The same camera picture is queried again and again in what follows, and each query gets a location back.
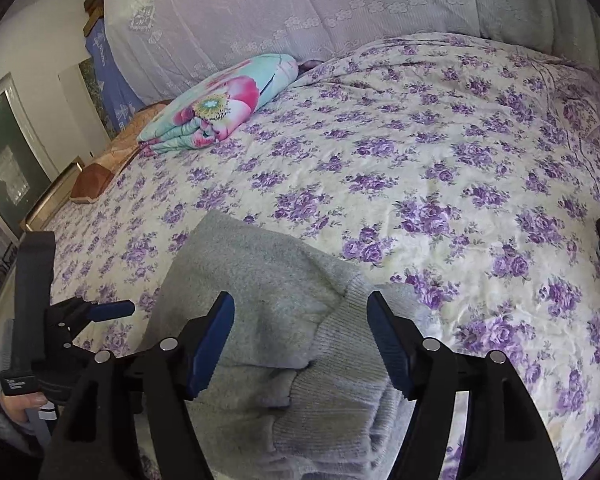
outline person's arm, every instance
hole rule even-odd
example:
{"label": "person's arm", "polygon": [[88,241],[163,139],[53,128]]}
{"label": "person's arm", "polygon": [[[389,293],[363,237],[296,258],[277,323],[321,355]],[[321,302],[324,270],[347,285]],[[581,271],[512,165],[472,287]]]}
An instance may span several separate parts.
{"label": "person's arm", "polygon": [[27,454],[32,454],[34,447],[28,434],[32,430],[24,410],[39,408],[46,403],[42,394],[7,397],[0,389],[0,440],[10,444]]}

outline wooden bed corner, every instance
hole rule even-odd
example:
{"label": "wooden bed corner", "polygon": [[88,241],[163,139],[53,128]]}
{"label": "wooden bed corner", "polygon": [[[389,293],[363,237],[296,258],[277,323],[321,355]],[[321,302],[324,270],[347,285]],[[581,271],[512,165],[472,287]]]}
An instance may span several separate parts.
{"label": "wooden bed corner", "polygon": [[85,0],[84,12],[89,15],[89,19],[82,30],[84,37],[86,38],[91,32],[93,25],[95,25],[100,18],[104,17],[104,0]]}

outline white wall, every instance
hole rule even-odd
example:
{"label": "white wall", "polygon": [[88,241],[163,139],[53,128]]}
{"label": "white wall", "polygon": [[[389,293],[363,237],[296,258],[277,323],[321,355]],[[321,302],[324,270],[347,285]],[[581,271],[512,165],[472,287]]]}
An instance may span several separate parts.
{"label": "white wall", "polygon": [[97,155],[102,131],[80,130],[58,74],[89,57],[84,0],[37,0],[0,22],[0,78],[11,72],[33,129],[58,170]]}

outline human hand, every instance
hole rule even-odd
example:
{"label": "human hand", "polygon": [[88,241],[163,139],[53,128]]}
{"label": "human hand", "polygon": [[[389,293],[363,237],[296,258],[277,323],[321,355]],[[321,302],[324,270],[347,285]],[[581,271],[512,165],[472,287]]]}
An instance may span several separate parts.
{"label": "human hand", "polygon": [[36,394],[17,395],[17,396],[6,396],[4,393],[0,393],[0,403],[4,408],[7,416],[13,422],[24,423],[27,421],[27,413],[24,410],[28,408],[38,409],[44,406],[48,400],[46,400],[45,394],[40,392]]}

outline bedspread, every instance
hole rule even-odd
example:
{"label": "bedspread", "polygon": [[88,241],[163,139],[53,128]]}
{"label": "bedspread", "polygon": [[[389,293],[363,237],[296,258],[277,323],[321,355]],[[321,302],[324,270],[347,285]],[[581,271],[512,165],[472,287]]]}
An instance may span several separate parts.
{"label": "bedspread", "polygon": [[[308,72],[225,142],[134,160],[101,202],[69,204],[49,227],[55,301],[137,305],[78,343],[136,348],[171,261],[210,209],[302,238],[373,283],[410,283],[440,314],[451,348],[509,356],[566,479],[597,455],[592,71],[464,36],[384,40]],[[465,412],[459,397],[445,479],[458,466]]]}

